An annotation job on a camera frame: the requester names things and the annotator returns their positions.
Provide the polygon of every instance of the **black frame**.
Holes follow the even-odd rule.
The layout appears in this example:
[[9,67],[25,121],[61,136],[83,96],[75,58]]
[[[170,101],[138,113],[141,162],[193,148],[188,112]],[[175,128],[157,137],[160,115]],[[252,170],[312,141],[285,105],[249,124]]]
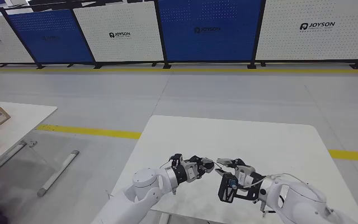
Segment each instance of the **black frame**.
[[258,41],[260,39],[263,14],[265,13],[265,5],[266,5],[266,0],[261,0],[260,12],[258,14],[258,21],[257,21],[257,27],[256,27],[255,43],[253,46],[251,62],[247,66],[248,69],[256,69],[255,60],[256,60],[256,54],[257,54]]
[[[160,24],[159,34],[161,35],[162,48],[164,49],[163,55],[164,55],[165,43],[164,43],[164,35],[163,35],[163,28],[162,28],[162,23],[161,23],[161,16],[160,16],[160,12],[159,12],[158,0],[154,0],[154,3],[156,4],[158,25]],[[168,63],[250,63],[250,65],[253,63],[253,66],[254,66],[253,68],[256,68],[255,57],[256,57],[256,51],[257,51],[257,46],[258,46],[258,40],[260,37],[260,31],[261,31],[261,25],[262,25],[262,19],[263,19],[263,12],[265,10],[265,4],[266,4],[266,0],[262,0],[261,5],[260,5],[260,12],[258,15],[257,29],[256,29],[256,33],[255,33],[255,40],[254,40],[254,44],[253,44],[253,54],[251,56],[251,59],[248,59],[248,60],[168,60],[167,62]]]
[[[350,64],[350,66],[353,69],[358,69],[358,59],[324,59],[324,60],[256,60],[256,54],[257,54],[257,48],[258,48],[258,42],[260,39],[260,33],[261,33],[261,26],[262,26],[262,21],[263,21],[263,16],[265,13],[265,5],[266,5],[266,0],[262,0],[261,1],[261,5],[260,5],[260,12],[259,12],[259,18],[258,18],[258,23],[257,23],[257,29],[256,29],[256,34],[255,34],[255,40],[254,40],[254,46],[253,46],[253,52],[252,52],[252,57],[251,60],[168,60],[167,59],[167,52],[166,52],[166,47],[165,47],[165,43],[164,43],[164,35],[163,35],[163,27],[162,27],[162,22],[161,22],[161,16],[160,16],[160,11],[159,11],[159,3],[158,0],[144,0],[146,1],[153,1],[154,2],[154,7],[155,7],[155,11],[156,11],[156,17],[157,17],[157,22],[158,22],[158,30],[159,30],[159,36],[161,39],[161,46],[162,46],[162,52],[163,52],[163,59],[164,60],[159,60],[159,61],[123,61],[123,62],[97,62],[93,56],[93,53],[91,51],[90,46],[88,45],[88,42],[86,40],[86,37],[82,31],[82,28],[77,20],[76,14],[74,13],[73,9],[73,4],[74,3],[85,3],[85,2],[93,2],[96,0],[80,0],[80,1],[71,1],[71,0],[63,0],[64,2],[57,2],[57,3],[48,3],[48,4],[38,4],[38,5],[30,5],[30,6],[20,6],[20,7],[14,7],[14,8],[0,8],[0,11],[2,13],[2,15],[4,16],[4,18],[6,19],[6,21],[8,22],[8,24],[10,25],[11,29],[13,30],[13,32],[16,34],[16,36],[18,37],[18,39],[20,40],[20,42],[22,43],[22,45],[25,47],[25,49],[27,50],[27,52],[29,53],[29,55],[32,57],[32,59],[34,60],[34,63],[1,63],[2,64],[0,67],[4,67],[8,64],[35,64],[37,65],[37,69],[42,69],[45,66],[43,66],[44,64],[68,64],[68,67],[71,67],[74,64],[85,64],[85,65],[95,65],[94,69],[99,69],[104,65],[122,65],[122,64],[146,64],[146,63],[151,63],[152,67],[156,66],[157,63],[164,63],[163,68],[164,69],[169,69],[171,67],[171,65],[169,63],[249,63],[249,65],[247,65],[247,68],[249,69],[255,69],[256,65],[255,63],[261,63],[261,66],[266,66],[266,63],[277,63],[277,62],[281,62],[281,63],[354,63],[354,64]],[[92,62],[54,62],[54,63],[50,63],[50,62],[46,62],[46,63],[39,63],[36,58],[34,57],[34,55],[32,54],[31,50],[29,49],[29,47],[25,44],[24,40],[21,38],[21,36],[19,35],[19,33],[16,31],[15,27],[13,26],[12,22],[10,21],[8,14],[7,14],[7,10],[14,10],[14,9],[22,9],[22,8],[33,8],[33,7],[44,7],[44,6],[54,6],[54,5],[59,5],[59,4],[63,4],[65,6],[66,9],[69,9],[71,11],[72,16],[74,17],[74,20],[78,26],[78,30],[80,31],[83,41],[86,44],[86,47],[92,57]]]
[[[0,12],[1,14],[4,16],[5,20],[7,21],[7,23],[10,25],[11,29],[13,30],[13,32],[16,34],[17,38],[20,40],[21,44],[25,47],[26,51],[29,53],[29,55],[31,56],[32,60],[34,60],[34,63],[31,64],[35,64],[37,66],[37,69],[43,69],[45,66],[43,66],[42,64],[40,64],[36,58],[34,57],[34,55],[32,54],[31,50],[27,47],[27,45],[25,44],[25,42],[23,41],[22,37],[20,36],[20,34],[17,32],[17,30],[14,28],[12,22],[9,19],[9,16],[6,12],[6,9],[1,7],[0,8]],[[3,66],[6,66],[8,64],[27,64],[27,63],[2,63]]]

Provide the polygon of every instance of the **table leg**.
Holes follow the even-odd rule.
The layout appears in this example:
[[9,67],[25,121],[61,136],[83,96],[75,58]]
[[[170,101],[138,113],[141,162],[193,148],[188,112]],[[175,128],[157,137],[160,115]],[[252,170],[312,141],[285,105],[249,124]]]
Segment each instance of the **table leg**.
[[11,151],[8,152],[1,160],[0,166],[4,165],[13,155],[15,155],[20,149],[22,149],[26,145],[26,142],[20,142],[17,146],[15,146]]
[[76,155],[79,154],[79,151],[73,150],[71,154],[66,158],[66,160],[62,164],[58,164],[55,160],[52,158],[41,155],[38,153],[34,147],[37,144],[36,141],[31,141],[29,139],[26,140],[27,145],[32,150],[32,152],[41,160],[44,160],[50,167],[52,167],[56,172],[52,174],[52,176],[49,178],[49,180],[44,184],[44,186],[37,192],[37,196],[43,197],[46,192],[49,190],[49,188],[54,184],[54,182],[57,180],[57,178],[63,173],[63,171],[66,169],[66,167],[72,162],[72,160],[76,157]]
[[71,154],[63,162],[62,167],[56,173],[52,174],[50,179],[44,184],[44,186],[37,192],[37,196],[42,197],[46,194],[48,189],[53,185],[57,178],[62,174],[66,167],[72,162],[72,160],[79,154],[79,151],[73,150]]
[[159,224],[169,224],[171,216],[171,214],[162,213]]

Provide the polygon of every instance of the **cardboard box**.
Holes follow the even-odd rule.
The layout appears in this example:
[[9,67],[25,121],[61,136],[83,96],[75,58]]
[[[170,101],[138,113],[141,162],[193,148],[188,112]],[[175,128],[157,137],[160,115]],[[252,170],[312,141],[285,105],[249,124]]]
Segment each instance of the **cardboard box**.
[[8,115],[2,108],[0,108],[0,125],[8,119],[10,119],[10,115]]

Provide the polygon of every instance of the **blue pegboard panel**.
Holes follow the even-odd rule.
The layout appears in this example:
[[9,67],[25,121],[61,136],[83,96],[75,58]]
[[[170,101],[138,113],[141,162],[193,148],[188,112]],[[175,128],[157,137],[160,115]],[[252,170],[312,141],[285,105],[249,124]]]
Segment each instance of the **blue pegboard panel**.
[[70,10],[9,15],[39,63],[92,62]]
[[168,60],[251,60],[262,0],[159,0]]

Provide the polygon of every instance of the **white pegboard panel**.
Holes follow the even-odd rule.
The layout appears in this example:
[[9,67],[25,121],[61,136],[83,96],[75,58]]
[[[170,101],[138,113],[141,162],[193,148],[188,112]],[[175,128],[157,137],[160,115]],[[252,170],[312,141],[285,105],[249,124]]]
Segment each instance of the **white pegboard panel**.
[[33,63],[25,47],[3,16],[0,16],[0,63]]
[[357,43],[357,0],[267,0],[256,59],[357,59]]
[[154,2],[76,8],[74,13],[96,61],[163,60]]

